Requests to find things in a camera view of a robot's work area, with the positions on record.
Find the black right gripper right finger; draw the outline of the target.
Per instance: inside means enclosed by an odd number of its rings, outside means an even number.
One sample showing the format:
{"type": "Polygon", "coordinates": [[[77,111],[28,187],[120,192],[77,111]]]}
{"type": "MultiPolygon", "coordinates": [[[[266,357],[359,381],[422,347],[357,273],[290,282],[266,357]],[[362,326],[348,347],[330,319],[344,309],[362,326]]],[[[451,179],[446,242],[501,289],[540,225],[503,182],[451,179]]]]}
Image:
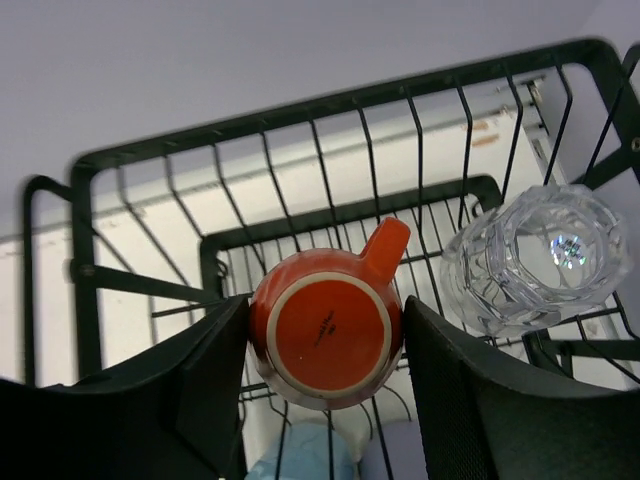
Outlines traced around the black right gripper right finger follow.
{"type": "Polygon", "coordinates": [[[414,296],[403,326],[429,478],[638,478],[638,391],[526,364],[414,296]]]}

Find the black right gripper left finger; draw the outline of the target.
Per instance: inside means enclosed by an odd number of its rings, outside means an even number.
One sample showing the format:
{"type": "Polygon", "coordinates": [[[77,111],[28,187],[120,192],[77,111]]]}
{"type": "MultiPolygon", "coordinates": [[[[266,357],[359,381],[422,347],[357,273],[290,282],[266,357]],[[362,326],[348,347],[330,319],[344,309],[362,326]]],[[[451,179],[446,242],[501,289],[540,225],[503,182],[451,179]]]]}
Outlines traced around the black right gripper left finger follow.
{"type": "Polygon", "coordinates": [[[241,479],[238,399],[249,305],[71,386],[1,382],[4,479],[241,479]]]}

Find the orange ceramic mug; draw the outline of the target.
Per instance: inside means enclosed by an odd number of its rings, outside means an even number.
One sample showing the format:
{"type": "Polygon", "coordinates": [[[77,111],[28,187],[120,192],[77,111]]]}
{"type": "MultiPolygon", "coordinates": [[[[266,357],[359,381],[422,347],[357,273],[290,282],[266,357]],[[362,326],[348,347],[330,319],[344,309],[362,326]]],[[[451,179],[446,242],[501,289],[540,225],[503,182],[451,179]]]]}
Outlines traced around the orange ceramic mug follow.
{"type": "Polygon", "coordinates": [[[339,410],[384,385],[403,347],[392,281],[409,239],[404,222],[386,218],[358,254],[309,249],[267,273],[251,298],[249,342],[272,390],[311,410],[339,410]]]}

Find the small clear glass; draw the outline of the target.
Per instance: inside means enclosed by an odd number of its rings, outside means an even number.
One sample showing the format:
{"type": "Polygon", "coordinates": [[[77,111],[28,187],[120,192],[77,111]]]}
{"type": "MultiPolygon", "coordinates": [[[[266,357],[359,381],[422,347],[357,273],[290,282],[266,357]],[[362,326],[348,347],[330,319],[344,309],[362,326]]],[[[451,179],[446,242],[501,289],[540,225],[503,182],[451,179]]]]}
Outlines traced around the small clear glass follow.
{"type": "Polygon", "coordinates": [[[442,295],[490,337],[553,327],[604,303],[633,268],[626,219],[582,185],[533,186],[445,247],[442,295]]]}

